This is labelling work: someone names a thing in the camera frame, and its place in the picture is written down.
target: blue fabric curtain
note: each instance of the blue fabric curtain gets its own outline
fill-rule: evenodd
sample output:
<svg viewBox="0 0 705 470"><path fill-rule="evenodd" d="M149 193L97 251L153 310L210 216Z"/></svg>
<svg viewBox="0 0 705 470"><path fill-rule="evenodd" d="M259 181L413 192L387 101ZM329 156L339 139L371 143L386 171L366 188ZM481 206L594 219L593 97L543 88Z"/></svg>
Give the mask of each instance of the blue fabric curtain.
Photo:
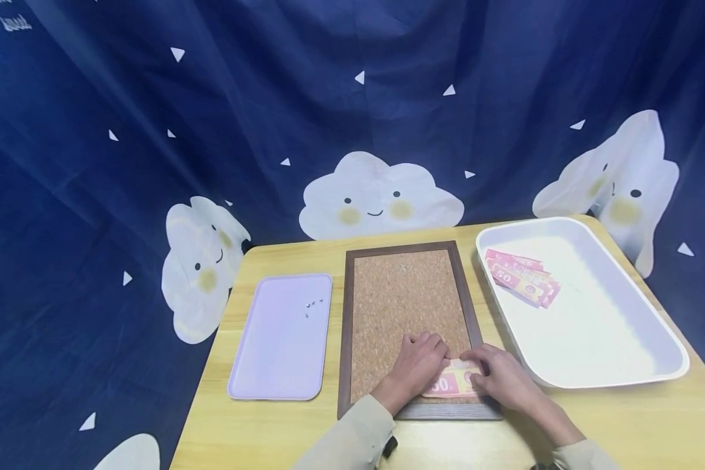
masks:
<svg viewBox="0 0 705 470"><path fill-rule="evenodd" d="M705 0L0 0L0 468L168 467L251 244L573 212L705 361Z"/></svg>

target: white plastic tray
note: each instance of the white plastic tray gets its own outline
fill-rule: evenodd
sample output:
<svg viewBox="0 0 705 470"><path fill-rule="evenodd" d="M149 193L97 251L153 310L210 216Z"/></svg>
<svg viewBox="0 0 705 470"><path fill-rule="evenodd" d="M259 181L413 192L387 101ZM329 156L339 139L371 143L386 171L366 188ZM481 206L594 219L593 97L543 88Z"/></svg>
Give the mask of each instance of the white plastic tray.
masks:
<svg viewBox="0 0 705 470"><path fill-rule="evenodd" d="M475 244L483 272L525 368L565 389L667 381L689 370L674 332L585 224L566 217L483 230ZM548 309L497 286L486 250L537 259L559 281Z"/></svg>

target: light wood tabletop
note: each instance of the light wood tabletop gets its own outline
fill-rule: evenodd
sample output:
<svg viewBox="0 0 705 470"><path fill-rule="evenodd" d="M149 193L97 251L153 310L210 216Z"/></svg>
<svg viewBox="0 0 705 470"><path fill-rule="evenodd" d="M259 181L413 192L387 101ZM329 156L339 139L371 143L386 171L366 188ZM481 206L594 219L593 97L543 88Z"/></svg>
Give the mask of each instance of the light wood tabletop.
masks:
<svg viewBox="0 0 705 470"><path fill-rule="evenodd" d="M601 224L583 221L674 329L689 352L677 381L596 390L550 390L577 426L624 469L705 469L705 365ZM171 469L288 469L336 422L345 252L456 240L483 340L511 348L477 264L475 237L497 224L383 234L251 249L243 259ZM333 280L322 390L310 401L235 401L230 369L257 283L263 277L326 272ZM398 422L399 447L382 469L529 469L550 447L524 417L499 422Z"/></svg>

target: beige sleeve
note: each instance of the beige sleeve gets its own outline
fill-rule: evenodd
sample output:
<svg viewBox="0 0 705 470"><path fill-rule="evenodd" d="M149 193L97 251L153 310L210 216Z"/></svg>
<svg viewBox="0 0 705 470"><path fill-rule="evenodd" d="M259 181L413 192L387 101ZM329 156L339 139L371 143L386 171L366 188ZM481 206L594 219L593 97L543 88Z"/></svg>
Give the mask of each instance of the beige sleeve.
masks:
<svg viewBox="0 0 705 470"><path fill-rule="evenodd" d="M375 469L394 429L392 415L374 397L366 395L296 462L293 469Z"/></svg>
<svg viewBox="0 0 705 470"><path fill-rule="evenodd" d="M595 442L586 439L554 450L554 463L561 470L616 470L614 460Z"/></svg>

